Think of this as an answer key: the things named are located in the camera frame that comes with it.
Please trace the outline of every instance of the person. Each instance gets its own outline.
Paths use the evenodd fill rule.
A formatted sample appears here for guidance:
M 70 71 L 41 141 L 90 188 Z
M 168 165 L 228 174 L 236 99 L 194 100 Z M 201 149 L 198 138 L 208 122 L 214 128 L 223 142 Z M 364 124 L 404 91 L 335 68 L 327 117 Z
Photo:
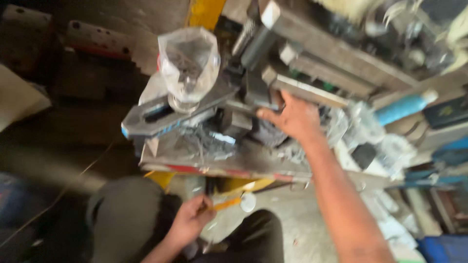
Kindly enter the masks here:
M 340 167 L 320 129 L 318 108 L 282 91 L 281 114 L 257 112 L 300 142 L 314 174 L 319 208 L 342 263 L 392 263 L 392 254 L 374 218 Z M 216 212 L 207 196 L 183 204 L 145 178 L 125 178 L 104 186 L 90 199 L 89 224 L 94 231 L 95 263 L 169 263 L 197 240 Z M 279 219 L 259 210 L 225 240 L 227 250 L 198 254 L 195 263 L 282 263 Z

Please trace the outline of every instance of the dark trousers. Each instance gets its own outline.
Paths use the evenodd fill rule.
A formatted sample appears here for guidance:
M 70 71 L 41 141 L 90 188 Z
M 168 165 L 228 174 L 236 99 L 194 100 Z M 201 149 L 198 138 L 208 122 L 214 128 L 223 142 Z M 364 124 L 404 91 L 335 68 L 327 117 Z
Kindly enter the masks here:
M 92 263 L 140 262 L 166 236 L 181 203 L 147 178 L 127 177 L 105 185 L 88 204 Z M 226 252 L 201 255 L 192 262 L 284 262 L 281 223 L 267 210 L 246 217 L 224 242 L 229 245 Z

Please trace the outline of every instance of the yellow strip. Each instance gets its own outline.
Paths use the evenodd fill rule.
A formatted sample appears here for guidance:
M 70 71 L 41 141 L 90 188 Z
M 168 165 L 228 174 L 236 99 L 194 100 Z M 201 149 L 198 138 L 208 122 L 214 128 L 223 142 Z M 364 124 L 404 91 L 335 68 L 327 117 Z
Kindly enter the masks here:
M 188 14 L 189 27 L 213 30 L 223 11 L 226 0 L 192 0 Z

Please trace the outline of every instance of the wire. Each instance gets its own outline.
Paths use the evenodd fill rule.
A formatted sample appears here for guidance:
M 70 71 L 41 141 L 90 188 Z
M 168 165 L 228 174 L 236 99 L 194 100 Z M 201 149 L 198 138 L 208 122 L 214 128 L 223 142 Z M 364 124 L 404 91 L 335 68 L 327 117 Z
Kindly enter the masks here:
M 71 182 L 69 182 L 63 189 L 62 191 L 57 195 L 57 197 L 55 198 L 55 200 L 48 206 L 46 207 L 44 210 L 42 210 L 41 212 L 39 212 L 37 215 L 35 215 L 34 217 L 32 217 L 31 219 L 28 220 L 28 222 L 24 223 L 24 225 L 22 225 L 20 228 L 18 228 L 18 230 L 16 230 L 13 234 L 11 234 L 11 236 L 9 236 L 7 239 L 5 239 L 5 241 L 2 242 L 2 244 L 0 245 L 0 248 L 2 248 L 3 246 L 5 246 L 12 238 L 14 238 L 19 232 L 21 232 L 23 229 L 25 229 L 27 226 L 29 226 L 32 222 L 34 222 L 36 219 L 40 218 L 43 214 L 45 214 L 47 211 L 49 211 L 51 208 L 53 208 L 61 199 L 62 197 L 66 194 L 66 192 L 70 189 L 70 187 L 78 180 L 81 178 L 81 176 L 86 173 L 86 171 L 88 171 L 93 165 L 95 165 L 109 150 L 110 148 L 112 147 L 112 145 L 114 145 L 114 141 L 112 141 L 109 146 L 104 150 L 104 152 L 99 155 L 97 157 L 96 160 L 94 160 L 92 163 L 90 163 L 90 165 L 88 165 L 88 167 L 86 167 L 74 180 L 72 180 Z

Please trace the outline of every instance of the blue cylinder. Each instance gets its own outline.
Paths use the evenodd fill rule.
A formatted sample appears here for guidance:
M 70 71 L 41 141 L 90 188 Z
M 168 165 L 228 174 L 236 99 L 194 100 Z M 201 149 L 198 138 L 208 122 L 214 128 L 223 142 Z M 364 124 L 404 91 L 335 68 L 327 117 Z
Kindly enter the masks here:
M 433 90 L 422 95 L 406 96 L 375 112 L 379 123 L 385 126 L 403 117 L 409 116 L 424 109 L 429 103 L 437 99 L 437 93 Z

